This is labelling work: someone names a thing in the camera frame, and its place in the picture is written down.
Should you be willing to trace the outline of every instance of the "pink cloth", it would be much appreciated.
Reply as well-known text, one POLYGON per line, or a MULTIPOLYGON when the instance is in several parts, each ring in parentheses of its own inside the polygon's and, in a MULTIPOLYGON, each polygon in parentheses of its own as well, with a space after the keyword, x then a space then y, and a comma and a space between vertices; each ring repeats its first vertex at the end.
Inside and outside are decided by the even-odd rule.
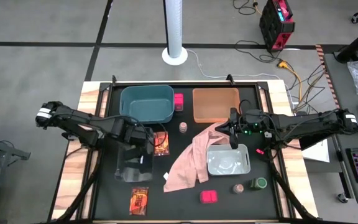
POLYGON ((212 124, 193 138, 187 148, 173 163, 164 192, 192 188, 196 185, 196 179, 200 183, 208 180, 206 167, 206 150, 212 144, 229 144, 229 136, 218 131, 215 127, 222 123, 212 124))

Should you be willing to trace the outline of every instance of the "desk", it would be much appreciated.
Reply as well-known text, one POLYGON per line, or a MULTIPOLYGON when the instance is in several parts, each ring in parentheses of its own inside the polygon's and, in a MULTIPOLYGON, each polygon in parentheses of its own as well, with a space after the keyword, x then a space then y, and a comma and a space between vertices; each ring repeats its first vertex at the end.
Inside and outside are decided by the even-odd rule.
MULTIPOLYGON (((285 91, 285 85, 282 80, 263 80, 268 83, 270 92, 270 99, 273 106, 274 113, 278 114, 291 114, 290 105, 285 91)), ((100 82, 84 82, 81 98, 78 105, 78 110, 86 113, 95 113, 95 108, 98 100, 100 82)), ((106 109, 107 95, 103 95, 101 98, 101 113, 104 114, 106 109)), ((264 109, 266 107, 265 96, 262 96, 262 103, 264 109)), ((298 141, 290 143, 292 146, 298 146, 298 141)), ((78 149, 80 146, 78 141, 70 142, 68 145, 67 153, 78 149)), ((311 191, 308 174, 306 172, 305 163, 301 151, 292 148, 286 148, 282 150, 283 158, 285 162, 285 168, 288 176, 290 187, 294 194, 298 197, 299 201, 306 207, 306 209, 314 216, 318 216, 316 205, 314 204, 313 193, 311 191)), ((49 218, 58 218, 64 213, 67 207, 72 203, 77 193, 80 191, 82 177, 86 164, 87 157, 86 149, 78 151, 76 154, 71 155, 62 166, 62 173, 58 181, 57 191, 52 203, 49 218)), ((94 152, 91 157, 91 161, 94 163, 97 156, 97 152, 94 152)), ((92 189, 89 190, 87 198, 84 202, 84 209, 82 218, 88 216, 90 206, 90 195, 92 189)), ((284 217, 289 217, 289 211, 287 207, 287 200, 284 193, 279 188, 280 201, 283 208, 284 217)))
MULTIPOLYGON (((340 108, 347 108, 351 113, 354 113, 358 122, 358 95, 356 94, 356 87, 346 64, 341 64, 336 61, 334 55, 326 54, 324 56, 325 63, 328 69, 328 84, 333 93, 337 106, 340 108)), ((342 169, 345 175, 345 180, 342 180, 347 197, 352 198, 353 195, 358 203, 358 183, 352 173, 351 164, 346 156, 346 149, 358 147, 358 133, 352 136, 336 136, 337 150, 341 153, 342 169)))

